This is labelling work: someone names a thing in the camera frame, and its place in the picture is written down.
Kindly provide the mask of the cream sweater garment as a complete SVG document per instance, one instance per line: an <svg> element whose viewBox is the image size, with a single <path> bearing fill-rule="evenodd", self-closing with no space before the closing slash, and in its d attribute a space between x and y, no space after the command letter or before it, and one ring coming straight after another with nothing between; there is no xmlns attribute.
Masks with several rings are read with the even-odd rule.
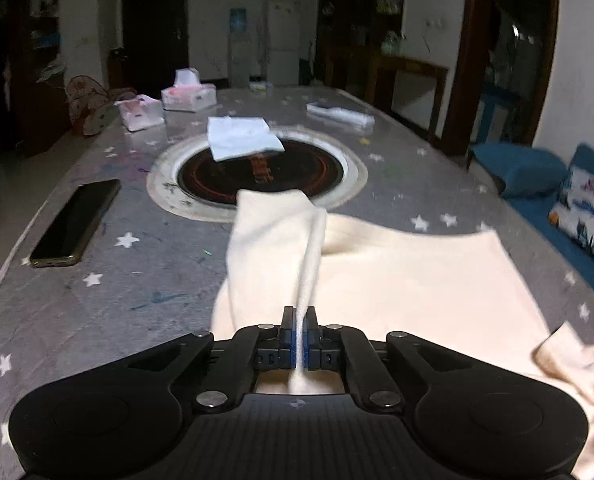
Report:
<svg viewBox="0 0 594 480"><path fill-rule="evenodd" d="M574 474L594 479L594 344L570 324L547 328L495 232L411 234L329 214L302 192L243 191L212 333L230 338L288 306L371 339L403 330L562 389L590 424Z"/></svg>

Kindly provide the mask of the round black induction cooktop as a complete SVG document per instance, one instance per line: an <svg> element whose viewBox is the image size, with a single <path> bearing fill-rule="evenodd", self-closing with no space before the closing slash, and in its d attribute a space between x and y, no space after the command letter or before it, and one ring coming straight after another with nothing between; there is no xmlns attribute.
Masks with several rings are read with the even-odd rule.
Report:
<svg viewBox="0 0 594 480"><path fill-rule="evenodd" d="M216 162L205 134L172 144L159 155L146 179L152 201L190 220L231 222L236 195L248 190L303 192L314 205L333 209L352 200L369 172L350 148L323 132L302 126L273 131L281 152L264 152Z"/></svg>

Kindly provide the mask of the white tissue sheet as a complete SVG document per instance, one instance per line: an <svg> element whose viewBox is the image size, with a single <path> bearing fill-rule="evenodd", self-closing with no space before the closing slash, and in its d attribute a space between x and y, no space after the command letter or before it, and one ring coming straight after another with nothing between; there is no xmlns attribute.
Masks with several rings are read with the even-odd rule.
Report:
<svg viewBox="0 0 594 480"><path fill-rule="evenodd" d="M260 117L209 117L207 139L215 162L285 151L280 139Z"/></svg>

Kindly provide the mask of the black smartphone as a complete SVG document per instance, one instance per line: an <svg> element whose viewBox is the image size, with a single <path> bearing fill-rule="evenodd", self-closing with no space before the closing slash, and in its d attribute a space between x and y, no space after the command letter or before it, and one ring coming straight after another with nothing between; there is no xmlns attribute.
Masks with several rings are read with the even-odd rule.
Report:
<svg viewBox="0 0 594 480"><path fill-rule="evenodd" d="M118 179L78 186L29 256L33 268L77 264L122 185Z"/></svg>

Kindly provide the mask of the dark wooden side table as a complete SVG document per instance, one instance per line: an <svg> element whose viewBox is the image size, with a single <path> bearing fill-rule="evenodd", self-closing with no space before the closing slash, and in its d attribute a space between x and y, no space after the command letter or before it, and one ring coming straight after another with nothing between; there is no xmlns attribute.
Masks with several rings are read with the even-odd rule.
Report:
<svg viewBox="0 0 594 480"><path fill-rule="evenodd" d="M374 54L369 64L364 101L434 144L438 142L437 127L448 73L446 67L416 58ZM399 112L398 104L411 105L429 93L433 100L427 127Z"/></svg>

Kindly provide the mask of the pink tissue box rear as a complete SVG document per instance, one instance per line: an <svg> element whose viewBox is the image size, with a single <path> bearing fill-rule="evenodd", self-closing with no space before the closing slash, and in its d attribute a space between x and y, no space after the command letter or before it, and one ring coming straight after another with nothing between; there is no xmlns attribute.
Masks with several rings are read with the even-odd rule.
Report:
<svg viewBox="0 0 594 480"><path fill-rule="evenodd" d="M203 84L195 68L183 68L175 71L173 86L161 92L161 102L169 112L198 113L217 105L217 89Z"/></svg>

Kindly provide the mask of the blue sofa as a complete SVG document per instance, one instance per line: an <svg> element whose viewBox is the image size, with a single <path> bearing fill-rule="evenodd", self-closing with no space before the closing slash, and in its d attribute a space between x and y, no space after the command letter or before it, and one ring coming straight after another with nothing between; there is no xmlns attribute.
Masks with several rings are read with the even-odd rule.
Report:
<svg viewBox="0 0 594 480"><path fill-rule="evenodd" d="M486 143L475 145L470 159L490 174L503 200L551 242L594 290L594 259L547 218L572 166L594 174L594 148L579 144L566 164L543 148Z"/></svg>

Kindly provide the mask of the water dispenser with bottle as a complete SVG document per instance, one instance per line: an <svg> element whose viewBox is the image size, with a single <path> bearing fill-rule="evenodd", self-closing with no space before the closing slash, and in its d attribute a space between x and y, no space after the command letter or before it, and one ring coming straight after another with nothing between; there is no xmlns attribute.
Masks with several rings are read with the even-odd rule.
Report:
<svg viewBox="0 0 594 480"><path fill-rule="evenodd" d="M246 9L231 9L229 24L229 84L232 88L246 88L249 84L251 66L251 41Z"/></svg>

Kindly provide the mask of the butterfly print pillow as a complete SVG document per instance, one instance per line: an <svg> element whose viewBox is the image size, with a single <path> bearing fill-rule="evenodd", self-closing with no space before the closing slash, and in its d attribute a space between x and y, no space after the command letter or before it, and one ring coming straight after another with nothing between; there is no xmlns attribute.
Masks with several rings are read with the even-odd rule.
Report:
<svg viewBox="0 0 594 480"><path fill-rule="evenodd" d="M594 259L594 174L572 166L547 218Z"/></svg>

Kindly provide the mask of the white refrigerator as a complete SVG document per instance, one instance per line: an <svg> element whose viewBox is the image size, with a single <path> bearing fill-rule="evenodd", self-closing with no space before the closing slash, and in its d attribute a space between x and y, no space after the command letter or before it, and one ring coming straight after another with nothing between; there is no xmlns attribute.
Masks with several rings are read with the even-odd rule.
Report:
<svg viewBox="0 0 594 480"><path fill-rule="evenodd" d="M295 86L299 78L300 23L292 1L269 0L265 8L265 71L273 86Z"/></svg>

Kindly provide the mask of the dark wooden display cabinet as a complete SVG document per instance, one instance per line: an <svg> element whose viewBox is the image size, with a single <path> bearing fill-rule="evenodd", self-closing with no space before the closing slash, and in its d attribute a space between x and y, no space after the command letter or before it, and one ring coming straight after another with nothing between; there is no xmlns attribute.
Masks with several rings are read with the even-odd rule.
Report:
<svg viewBox="0 0 594 480"><path fill-rule="evenodd" d="M370 62L400 38L404 0L318 0L314 78L364 96Z"/></svg>

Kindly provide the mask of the dark entrance door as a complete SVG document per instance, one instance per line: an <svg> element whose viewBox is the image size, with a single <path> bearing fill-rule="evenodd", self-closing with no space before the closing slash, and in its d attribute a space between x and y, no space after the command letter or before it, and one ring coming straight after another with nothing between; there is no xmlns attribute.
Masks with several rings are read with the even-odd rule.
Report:
<svg viewBox="0 0 594 480"><path fill-rule="evenodd" d="M153 99L189 66L187 0L122 0L122 47L131 84Z"/></svg>

